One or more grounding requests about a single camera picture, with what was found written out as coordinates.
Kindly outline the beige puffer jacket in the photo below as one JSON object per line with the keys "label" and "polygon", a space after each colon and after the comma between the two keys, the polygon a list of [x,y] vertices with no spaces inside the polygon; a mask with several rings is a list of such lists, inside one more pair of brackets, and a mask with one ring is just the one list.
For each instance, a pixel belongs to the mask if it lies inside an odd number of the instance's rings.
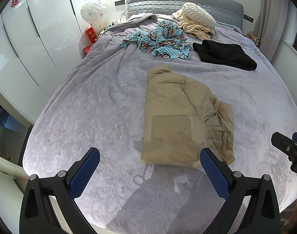
{"label": "beige puffer jacket", "polygon": [[146,82],[142,163],[198,168],[204,148],[227,165],[234,162],[232,105],[168,65],[149,70]]}

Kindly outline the black folded garment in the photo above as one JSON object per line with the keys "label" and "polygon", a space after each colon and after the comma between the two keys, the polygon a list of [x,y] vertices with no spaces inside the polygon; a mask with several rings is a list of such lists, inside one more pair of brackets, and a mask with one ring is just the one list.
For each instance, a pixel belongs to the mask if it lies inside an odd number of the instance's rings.
{"label": "black folded garment", "polygon": [[240,45],[203,40],[201,44],[194,42],[192,46],[202,62],[231,66],[245,71],[257,69],[257,63],[244,52]]}

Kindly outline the grey curtain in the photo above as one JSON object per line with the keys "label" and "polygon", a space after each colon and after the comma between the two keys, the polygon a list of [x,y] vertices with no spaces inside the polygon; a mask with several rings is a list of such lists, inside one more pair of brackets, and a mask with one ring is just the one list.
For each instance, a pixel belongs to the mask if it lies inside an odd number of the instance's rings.
{"label": "grey curtain", "polygon": [[261,0],[261,14],[254,34],[260,39],[259,49],[271,61],[282,37],[289,0]]}

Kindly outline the lavender floral bedspread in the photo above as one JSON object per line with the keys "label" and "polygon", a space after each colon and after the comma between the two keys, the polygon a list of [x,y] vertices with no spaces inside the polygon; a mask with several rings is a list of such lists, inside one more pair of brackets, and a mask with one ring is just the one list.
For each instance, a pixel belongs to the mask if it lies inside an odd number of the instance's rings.
{"label": "lavender floral bedspread", "polygon": [[[165,63],[120,41],[152,30],[168,16],[143,13],[109,28],[64,79],[36,120],[23,156],[27,174],[54,176],[96,147],[101,161],[76,200],[87,220],[116,233],[203,233],[223,205],[201,168],[146,165],[143,143],[146,75]],[[280,75],[233,25],[217,23],[214,40],[242,47],[254,71],[191,59],[168,62],[172,71],[207,85],[234,110],[233,170],[272,178],[280,210],[297,198],[297,174],[271,136],[297,132],[297,106]]]}

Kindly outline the beige striped garment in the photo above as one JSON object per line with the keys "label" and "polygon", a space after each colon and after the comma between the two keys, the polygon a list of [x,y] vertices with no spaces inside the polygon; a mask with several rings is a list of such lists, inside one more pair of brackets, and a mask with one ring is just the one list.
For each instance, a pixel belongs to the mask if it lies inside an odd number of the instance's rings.
{"label": "beige striped garment", "polygon": [[203,41],[210,40],[215,35],[214,30],[193,21],[184,14],[182,9],[172,13],[172,18],[177,20],[179,22],[178,27],[191,37]]}

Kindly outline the grey quilted headboard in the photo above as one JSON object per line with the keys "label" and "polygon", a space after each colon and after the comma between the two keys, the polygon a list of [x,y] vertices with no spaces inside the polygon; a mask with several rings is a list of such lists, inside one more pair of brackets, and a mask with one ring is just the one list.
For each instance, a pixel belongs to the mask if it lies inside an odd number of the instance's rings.
{"label": "grey quilted headboard", "polygon": [[126,0],[126,9],[129,15],[140,13],[171,15],[181,9],[186,2],[199,5],[218,22],[243,29],[243,5],[234,0]]}

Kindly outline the blue monkey print pajamas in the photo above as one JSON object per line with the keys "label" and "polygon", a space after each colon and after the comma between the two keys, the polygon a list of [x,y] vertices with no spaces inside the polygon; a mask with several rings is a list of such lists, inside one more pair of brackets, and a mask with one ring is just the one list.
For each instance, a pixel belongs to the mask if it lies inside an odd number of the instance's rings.
{"label": "blue monkey print pajamas", "polygon": [[183,32],[175,23],[162,21],[153,30],[139,30],[129,34],[120,42],[122,48],[131,43],[137,44],[142,52],[153,56],[162,56],[166,61],[172,59],[190,60],[190,44]]}

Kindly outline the cream knitted pillow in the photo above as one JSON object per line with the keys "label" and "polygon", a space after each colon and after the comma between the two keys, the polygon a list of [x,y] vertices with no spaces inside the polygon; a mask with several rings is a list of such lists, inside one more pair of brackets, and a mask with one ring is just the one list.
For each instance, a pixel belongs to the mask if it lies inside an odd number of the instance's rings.
{"label": "cream knitted pillow", "polygon": [[205,9],[199,5],[191,2],[186,2],[182,5],[183,13],[191,20],[214,30],[216,27],[216,20]]}

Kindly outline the white wardrobe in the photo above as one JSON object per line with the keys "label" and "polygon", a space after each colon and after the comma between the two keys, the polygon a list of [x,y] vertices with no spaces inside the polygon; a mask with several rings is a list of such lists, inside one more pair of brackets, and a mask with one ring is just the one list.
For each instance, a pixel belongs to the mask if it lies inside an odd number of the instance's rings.
{"label": "white wardrobe", "polygon": [[34,123],[84,57],[84,0],[6,0],[0,12],[0,93]]}

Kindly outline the red gift box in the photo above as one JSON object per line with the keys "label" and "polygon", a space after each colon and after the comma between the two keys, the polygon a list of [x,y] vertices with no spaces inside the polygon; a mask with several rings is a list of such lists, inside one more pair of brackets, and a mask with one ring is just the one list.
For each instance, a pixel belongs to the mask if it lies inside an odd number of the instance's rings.
{"label": "red gift box", "polygon": [[98,39],[98,35],[94,31],[93,27],[87,28],[85,30],[85,33],[86,33],[87,37],[89,38],[89,40],[91,41],[92,44],[96,43],[96,41]]}

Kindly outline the white floral mesh cover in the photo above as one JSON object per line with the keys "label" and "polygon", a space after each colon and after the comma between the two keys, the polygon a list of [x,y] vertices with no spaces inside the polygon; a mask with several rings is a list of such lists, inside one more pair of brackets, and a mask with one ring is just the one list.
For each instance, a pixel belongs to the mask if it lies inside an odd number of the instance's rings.
{"label": "white floral mesh cover", "polygon": [[105,22],[107,4],[102,0],[86,0],[81,7],[80,14],[83,20],[99,33]]}

